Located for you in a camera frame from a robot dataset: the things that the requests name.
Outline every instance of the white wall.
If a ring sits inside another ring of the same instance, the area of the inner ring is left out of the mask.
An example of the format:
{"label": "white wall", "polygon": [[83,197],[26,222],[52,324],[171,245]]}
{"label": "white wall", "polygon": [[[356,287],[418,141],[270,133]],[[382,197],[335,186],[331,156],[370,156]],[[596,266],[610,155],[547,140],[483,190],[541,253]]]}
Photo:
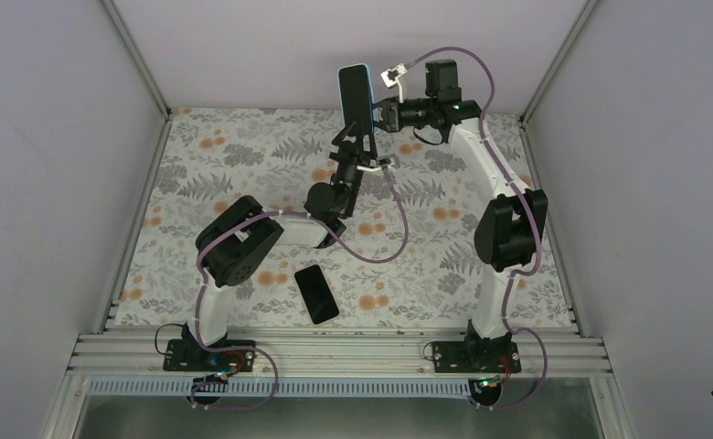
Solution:
{"label": "white wall", "polygon": [[103,309],[161,121],[99,2],[0,2],[0,438]]}
{"label": "white wall", "polygon": [[[340,108],[336,71],[381,70],[440,46],[480,54],[494,72],[493,112],[523,112],[584,0],[115,0],[173,106]],[[461,59],[466,97],[488,82]],[[423,69],[409,74],[423,95]]]}
{"label": "white wall", "polygon": [[713,2],[604,1],[530,126],[638,437],[713,437]]}

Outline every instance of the smartphone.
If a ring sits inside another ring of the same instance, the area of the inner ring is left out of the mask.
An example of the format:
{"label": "smartphone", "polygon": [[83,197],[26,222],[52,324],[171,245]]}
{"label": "smartphone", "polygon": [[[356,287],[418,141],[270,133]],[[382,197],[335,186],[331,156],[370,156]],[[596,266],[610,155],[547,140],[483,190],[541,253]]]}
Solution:
{"label": "smartphone", "polygon": [[311,316],[314,325],[321,325],[340,315],[325,274],[322,273],[322,267],[311,265],[303,268],[294,274],[294,281],[300,288],[305,308],[308,309],[308,315]]}
{"label": "smartphone", "polygon": [[[362,135],[373,132],[373,86],[370,83],[370,70],[365,64],[345,66],[337,71],[337,84],[340,88],[340,108],[343,110],[343,124],[356,121]],[[348,135],[356,136],[352,129]]]}

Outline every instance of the floral tablecloth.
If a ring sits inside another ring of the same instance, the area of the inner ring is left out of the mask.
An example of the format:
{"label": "floral tablecloth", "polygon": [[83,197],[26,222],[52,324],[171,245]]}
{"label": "floral tablecloth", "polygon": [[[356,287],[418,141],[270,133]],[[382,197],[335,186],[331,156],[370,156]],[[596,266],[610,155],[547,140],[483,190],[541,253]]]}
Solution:
{"label": "floral tablecloth", "polygon": [[[531,185],[516,117],[493,114],[486,121],[510,166]],[[327,153],[342,125],[336,111],[178,109],[115,325],[186,321],[200,282],[195,237],[246,194],[273,209],[303,211],[308,188],[335,172]],[[249,281],[227,293],[235,295],[225,316],[229,326],[310,326],[293,274],[315,263],[322,266],[341,310],[326,325],[466,325],[484,268],[472,236],[487,200],[447,145],[423,145],[410,130],[379,133],[377,141],[380,155],[400,158],[393,176],[410,221],[406,251],[393,262],[374,265],[338,246],[277,246]],[[355,215],[345,223],[343,238],[360,254],[384,257],[399,247],[399,212],[380,174],[365,173]],[[514,294],[510,316],[515,325],[570,326],[547,239],[541,270],[521,279]]]}

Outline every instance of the black smartphone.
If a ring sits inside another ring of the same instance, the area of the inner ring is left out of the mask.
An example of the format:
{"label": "black smartphone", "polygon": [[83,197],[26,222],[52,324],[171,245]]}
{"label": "black smartphone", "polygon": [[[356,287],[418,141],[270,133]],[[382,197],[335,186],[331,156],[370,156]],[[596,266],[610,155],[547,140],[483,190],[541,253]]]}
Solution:
{"label": "black smartphone", "polygon": [[311,316],[314,325],[332,320],[340,314],[325,274],[322,273],[322,267],[311,265],[303,268],[294,274],[294,281],[300,288],[305,308],[308,309],[308,315]]}
{"label": "black smartphone", "polygon": [[[373,86],[370,70],[365,64],[345,66],[337,71],[340,88],[340,108],[343,110],[343,124],[349,126],[356,121],[362,135],[373,132]],[[348,135],[356,136],[352,129]]]}

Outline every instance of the gray floor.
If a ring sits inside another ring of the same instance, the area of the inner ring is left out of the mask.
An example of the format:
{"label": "gray floor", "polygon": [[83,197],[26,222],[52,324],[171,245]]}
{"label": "gray floor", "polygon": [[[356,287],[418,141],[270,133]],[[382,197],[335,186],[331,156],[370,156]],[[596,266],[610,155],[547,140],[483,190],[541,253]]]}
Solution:
{"label": "gray floor", "polygon": [[[508,382],[501,403],[531,390]],[[184,398],[89,397],[79,438],[600,438],[588,380],[549,380],[530,404],[476,412],[443,399],[278,398],[247,413],[192,410]]]}

